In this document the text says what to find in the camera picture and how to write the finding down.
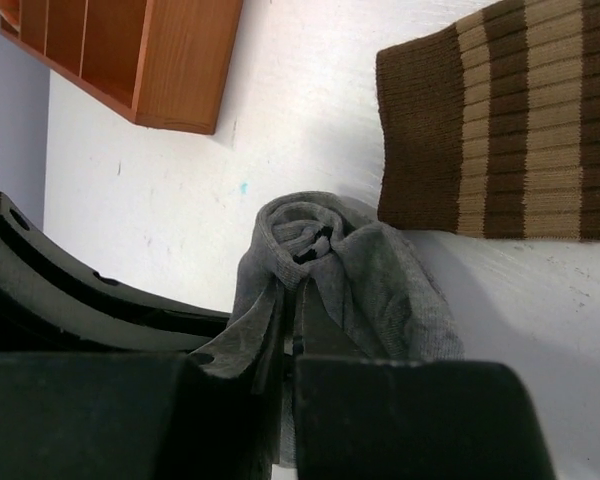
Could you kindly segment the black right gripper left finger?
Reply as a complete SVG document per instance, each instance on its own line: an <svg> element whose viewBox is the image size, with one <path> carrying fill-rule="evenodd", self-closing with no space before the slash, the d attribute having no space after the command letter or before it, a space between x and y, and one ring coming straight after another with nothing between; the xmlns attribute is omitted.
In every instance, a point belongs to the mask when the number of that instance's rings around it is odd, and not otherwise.
<svg viewBox="0 0 600 480"><path fill-rule="evenodd" d="M175 356L170 478L270 478L279 457L284 306L283 288L270 281L218 337Z"/></svg>

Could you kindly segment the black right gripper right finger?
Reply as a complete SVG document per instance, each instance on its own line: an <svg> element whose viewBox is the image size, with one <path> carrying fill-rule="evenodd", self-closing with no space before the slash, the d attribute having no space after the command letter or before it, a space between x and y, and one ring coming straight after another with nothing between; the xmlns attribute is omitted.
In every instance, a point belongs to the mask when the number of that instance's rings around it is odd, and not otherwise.
<svg viewBox="0 0 600 480"><path fill-rule="evenodd" d="M294 317L302 479L552 479L533 402L509 367L370 358L305 281Z"/></svg>

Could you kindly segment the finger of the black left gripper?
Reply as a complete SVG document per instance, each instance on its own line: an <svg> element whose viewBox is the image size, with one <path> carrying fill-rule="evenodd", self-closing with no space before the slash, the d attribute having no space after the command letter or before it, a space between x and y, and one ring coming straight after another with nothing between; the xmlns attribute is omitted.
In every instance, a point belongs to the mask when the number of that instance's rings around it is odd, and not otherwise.
<svg viewBox="0 0 600 480"><path fill-rule="evenodd" d="M188 352L228 319L102 276L0 192L0 352Z"/></svg>

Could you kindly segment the grey sock with black stripes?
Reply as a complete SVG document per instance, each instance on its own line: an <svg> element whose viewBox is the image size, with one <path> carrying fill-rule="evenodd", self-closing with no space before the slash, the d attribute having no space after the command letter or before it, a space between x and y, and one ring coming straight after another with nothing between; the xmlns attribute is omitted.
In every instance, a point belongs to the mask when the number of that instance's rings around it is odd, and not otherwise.
<svg viewBox="0 0 600 480"><path fill-rule="evenodd" d="M316 284L329 318L370 358L431 362L464 355L446 301L397 230L330 193L301 192L269 202L256 217L251 245L239 263L224 331L270 281L283 288L284 373L275 463L287 468L296 462L294 317L307 280Z"/></svg>

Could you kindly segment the orange wooden compartment tray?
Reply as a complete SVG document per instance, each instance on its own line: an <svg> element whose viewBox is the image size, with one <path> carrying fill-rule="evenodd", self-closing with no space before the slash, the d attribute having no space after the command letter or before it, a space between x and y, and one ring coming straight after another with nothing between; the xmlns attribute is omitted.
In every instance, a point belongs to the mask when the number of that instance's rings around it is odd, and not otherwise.
<svg viewBox="0 0 600 480"><path fill-rule="evenodd" d="M0 1L0 32L129 122L215 132L242 0Z"/></svg>

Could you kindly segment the brown striped sock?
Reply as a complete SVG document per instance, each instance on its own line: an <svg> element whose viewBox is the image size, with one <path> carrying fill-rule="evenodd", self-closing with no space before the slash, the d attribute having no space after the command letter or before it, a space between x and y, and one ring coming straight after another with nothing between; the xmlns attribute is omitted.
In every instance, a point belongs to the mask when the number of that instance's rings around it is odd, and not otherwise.
<svg viewBox="0 0 600 480"><path fill-rule="evenodd" d="M379 218L600 241L600 1L501 1L376 57Z"/></svg>

